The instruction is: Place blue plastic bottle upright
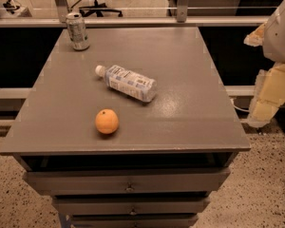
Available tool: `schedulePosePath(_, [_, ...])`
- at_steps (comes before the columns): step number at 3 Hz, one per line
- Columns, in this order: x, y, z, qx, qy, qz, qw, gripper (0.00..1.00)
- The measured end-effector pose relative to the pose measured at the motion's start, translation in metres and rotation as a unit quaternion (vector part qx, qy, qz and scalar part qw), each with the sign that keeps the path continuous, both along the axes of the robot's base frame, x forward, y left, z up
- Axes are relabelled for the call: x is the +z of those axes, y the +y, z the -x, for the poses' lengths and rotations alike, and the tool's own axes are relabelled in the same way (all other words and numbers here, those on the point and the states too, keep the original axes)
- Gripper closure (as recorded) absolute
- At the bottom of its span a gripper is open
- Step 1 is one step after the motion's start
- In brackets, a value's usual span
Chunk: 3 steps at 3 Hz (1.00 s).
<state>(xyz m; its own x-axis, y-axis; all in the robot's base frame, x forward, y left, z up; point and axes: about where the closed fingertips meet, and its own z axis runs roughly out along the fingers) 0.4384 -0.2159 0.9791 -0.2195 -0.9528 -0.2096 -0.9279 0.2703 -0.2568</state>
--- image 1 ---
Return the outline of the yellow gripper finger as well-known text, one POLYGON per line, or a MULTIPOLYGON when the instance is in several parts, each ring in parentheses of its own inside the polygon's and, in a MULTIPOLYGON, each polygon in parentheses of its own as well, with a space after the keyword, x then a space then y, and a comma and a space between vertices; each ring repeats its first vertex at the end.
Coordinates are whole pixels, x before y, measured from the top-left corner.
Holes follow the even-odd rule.
POLYGON ((255 94, 250 102, 247 123, 261 128, 268 124, 285 103, 285 64, 275 63, 256 76, 255 94))
POLYGON ((253 32, 248 34, 243 43, 251 47, 259 47, 263 45, 265 23, 257 27, 253 32))

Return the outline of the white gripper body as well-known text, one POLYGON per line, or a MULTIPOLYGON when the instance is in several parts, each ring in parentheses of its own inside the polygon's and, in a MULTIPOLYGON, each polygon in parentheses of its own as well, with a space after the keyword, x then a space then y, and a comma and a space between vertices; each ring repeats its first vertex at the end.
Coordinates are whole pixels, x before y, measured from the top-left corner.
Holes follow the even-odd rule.
POLYGON ((262 46, 266 58, 285 63, 285 0, 269 17, 264 29, 262 46))

